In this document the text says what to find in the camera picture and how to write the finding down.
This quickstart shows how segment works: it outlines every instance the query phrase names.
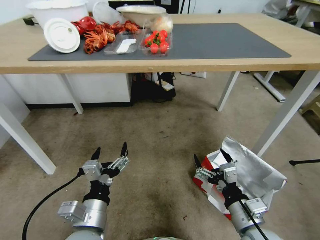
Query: clear plastic box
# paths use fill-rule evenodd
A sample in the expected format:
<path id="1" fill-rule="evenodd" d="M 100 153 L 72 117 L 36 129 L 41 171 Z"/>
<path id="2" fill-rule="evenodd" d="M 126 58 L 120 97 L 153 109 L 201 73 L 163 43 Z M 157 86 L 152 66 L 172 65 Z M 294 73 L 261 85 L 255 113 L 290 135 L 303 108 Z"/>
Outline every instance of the clear plastic box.
<path id="1" fill-rule="evenodd" d="M 142 32 L 142 38 L 139 44 L 139 49 L 145 54 L 145 55 L 150 55 L 150 56 L 166 56 L 170 49 L 173 47 L 173 42 L 172 42 L 172 32 L 168 33 L 168 37 L 166 38 L 166 42 L 169 44 L 168 50 L 166 53 L 161 53 L 160 49 L 158 50 L 158 53 L 153 54 L 151 53 L 150 47 L 145 47 L 144 40 L 152 35 L 152 31 L 150 28 L 144 29 Z"/>
<path id="2" fill-rule="evenodd" d="M 104 48 L 104 54 L 105 55 L 109 55 L 109 54 L 126 54 L 126 53 L 132 53 L 135 52 L 138 49 L 138 46 L 141 42 L 141 37 L 143 36 L 143 30 L 139 29 L 138 31 L 136 31 L 135 33 L 129 33 L 129 32 L 122 32 L 122 33 L 118 33 L 116 35 L 116 40 L 111 43 L 108 44 L 105 48 Z M 121 43 L 123 40 L 125 39 L 136 39 L 136 43 L 131 44 L 128 48 L 128 50 L 125 53 L 117 53 L 118 48 L 120 47 Z"/>

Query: white lid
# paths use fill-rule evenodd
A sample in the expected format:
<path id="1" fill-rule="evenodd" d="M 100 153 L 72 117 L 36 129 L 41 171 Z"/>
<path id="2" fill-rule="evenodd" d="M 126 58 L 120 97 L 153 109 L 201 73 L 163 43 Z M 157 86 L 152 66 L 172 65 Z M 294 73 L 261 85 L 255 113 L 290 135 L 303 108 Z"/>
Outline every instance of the white lid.
<path id="1" fill-rule="evenodd" d="M 44 36 L 54 50 L 61 53 L 71 53 L 80 45 L 78 29 L 63 18 L 52 18 L 43 28 Z"/>

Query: plastic bag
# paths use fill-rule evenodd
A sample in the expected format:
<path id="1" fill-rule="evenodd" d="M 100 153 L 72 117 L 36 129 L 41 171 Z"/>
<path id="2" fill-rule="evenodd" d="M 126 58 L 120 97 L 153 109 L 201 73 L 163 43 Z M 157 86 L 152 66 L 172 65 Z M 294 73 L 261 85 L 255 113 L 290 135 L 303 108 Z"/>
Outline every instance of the plastic bag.
<path id="1" fill-rule="evenodd" d="M 150 28 L 152 31 L 166 30 L 168 33 L 172 32 L 173 21 L 169 14 L 161 14 L 159 17 L 151 21 Z"/>

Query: beige bowl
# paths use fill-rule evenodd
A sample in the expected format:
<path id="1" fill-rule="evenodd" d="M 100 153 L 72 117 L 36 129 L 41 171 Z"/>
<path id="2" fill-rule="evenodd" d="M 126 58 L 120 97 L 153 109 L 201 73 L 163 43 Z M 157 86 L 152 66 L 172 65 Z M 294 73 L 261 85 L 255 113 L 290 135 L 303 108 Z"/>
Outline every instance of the beige bowl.
<path id="1" fill-rule="evenodd" d="M 149 27 L 151 20 L 155 19 L 159 14 L 167 12 L 165 8 L 153 5 L 129 5 L 117 7 L 117 11 L 141 27 L 143 24 L 145 24 L 145 27 Z"/>

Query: cable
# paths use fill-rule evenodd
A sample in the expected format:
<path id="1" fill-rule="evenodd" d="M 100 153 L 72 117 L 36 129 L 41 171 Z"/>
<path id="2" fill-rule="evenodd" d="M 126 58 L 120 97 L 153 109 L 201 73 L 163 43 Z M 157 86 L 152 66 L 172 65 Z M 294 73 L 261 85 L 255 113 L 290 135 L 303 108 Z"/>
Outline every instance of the cable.
<path id="1" fill-rule="evenodd" d="M 196 0 L 194 0 L 194 6 L 193 6 L 193 10 L 192 13 L 194 13 L 194 9 L 196 8 Z"/>
<path id="2" fill-rule="evenodd" d="M 189 4 L 188 4 L 188 14 L 189 14 L 189 10 L 190 10 L 190 2 L 191 2 L 191 0 L 189 0 Z"/>
<path id="3" fill-rule="evenodd" d="M 248 215 L 248 217 L 251 219 L 251 221 L 253 222 L 254 226 L 257 228 L 257 230 L 259 231 L 259 233 L 263 236 L 263 238 L 265 240 L 269 240 L 267 238 L 267 236 L 263 233 L 263 231 L 261 230 L 260 226 L 256 223 L 256 221 L 253 219 L 253 217 L 251 216 L 249 210 L 247 209 L 247 207 L 243 204 L 243 202 L 241 200 L 238 200 L 238 202 L 241 204 L 242 208 L 244 209 L 244 211 L 246 212 L 246 214 Z"/>
<path id="4" fill-rule="evenodd" d="M 47 196 L 44 197 L 44 199 L 42 199 L 35 207 L 34 209 L 31 211 L 31 213 L 29 214 L 26 222 L 24 223 L 23 226 L 23 230 L 22 230 L 22 240 L 27 240 L 27 230 L 28 230 L 28 225 L 29 222 L 32 218 L 32 216 L 35 214 L 35 212 L 38 210 L 38 208 L 46 201 L 48 200 L 48 198 L 50 198 L 53 194 L 59 192 L 61 189 L 65 188 L 66 186 L 68 186 L 70 183 L 72 183 L 74 180 L 76 180 L 78 177 L 80 177 L 81 175 L 84 175 L 84 172 L 82 170 L 82 168 L 79 169 L 79 172 L 77 173 L 77 175 L 72 178 L 69 182 L 65 183 L 64 185 L 62 185 L 61 187 L 58 187 L 56 190 L 54 190 L 53 192 L 51 192 L 50 194 L 48 194 Z"/>

